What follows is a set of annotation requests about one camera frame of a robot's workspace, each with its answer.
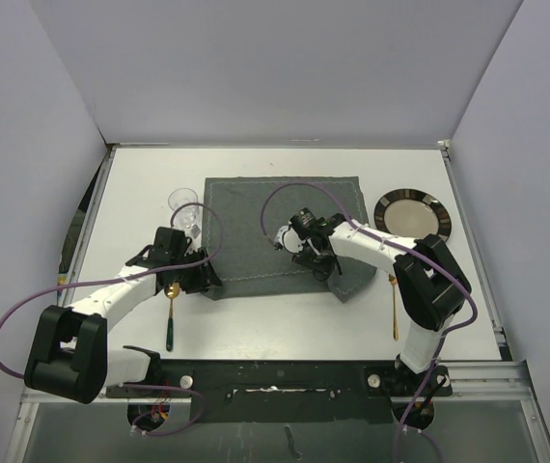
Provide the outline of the dark rimmed dinner plate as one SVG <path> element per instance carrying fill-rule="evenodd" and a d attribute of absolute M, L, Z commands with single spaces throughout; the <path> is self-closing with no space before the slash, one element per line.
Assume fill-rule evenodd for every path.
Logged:
<path fill-rule="evenodd" d="M 453 228 L 449 211 L 438 199 L 412 188 L 384 194 L 375 204 L 373 220 L 382 232 L 419 239 L 435 234 L 445 242 Z"/>

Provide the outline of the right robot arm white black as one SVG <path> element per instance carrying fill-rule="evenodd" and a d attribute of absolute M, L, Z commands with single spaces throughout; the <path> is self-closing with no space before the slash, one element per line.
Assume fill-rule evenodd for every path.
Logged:
<path fill-rule="evenodd" d="M 317 219 L 307 208 L 279 228 L 276 246 L 292 261 L 327 280 L 340 274 L 341 259 L 353 259 L 393 276 L 410 318 L 403 365 L 396 370 L 399 388 L 418 394 L 430 382 L 430 363 L 471 286 L 445 241 L 436 234 L 422 239 L 400 237 L 347 220 L 341 213 Z"/>

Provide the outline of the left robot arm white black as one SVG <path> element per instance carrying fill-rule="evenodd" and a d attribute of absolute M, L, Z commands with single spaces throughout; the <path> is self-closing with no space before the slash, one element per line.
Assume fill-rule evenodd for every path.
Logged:
<path fill-rule="evenodd" d="M 23 379 L 26 387 L 80 403 L 108 387 L 128 384 L 154 395 L 163 382 L 159 353 L 108 344 L 110 331 L 142 303 L 166 289 L 206 293 L 222 284 L 204 247 L 183 231 L 160 227 L 154 242 L 127 260 L 112 282 L 67 307 L 40 315 Z"/>

